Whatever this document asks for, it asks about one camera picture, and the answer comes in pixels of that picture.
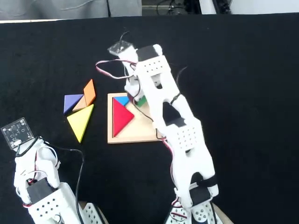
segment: hole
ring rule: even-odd
[[[160,90],[163,88],[163,86],[160,84],[160,85],[157,85],[156,88]]]

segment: yellow triangle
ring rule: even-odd
[[[78,141],[81,143],[88,120],[93,111],[93,104],[67,117]]]

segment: blue triangle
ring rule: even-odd
[[[64,96],[64,114],[66,114],[81,98],[83,94]]]
[[[127,96],[124,96],[124,97],[114,97],[114,99],[116,99],[117,102],[119,102],[123,106],[127,105],[128,102],[129,102],[129,98]]]

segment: purple triangle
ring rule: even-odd
[[[81,98],[83,94],[64,96],[64,114],[66,114]]]

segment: circuit board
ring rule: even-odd
[[[25,118],[18,119],[1,128],[11,150],[17,151],[19,145],[34,138]]]

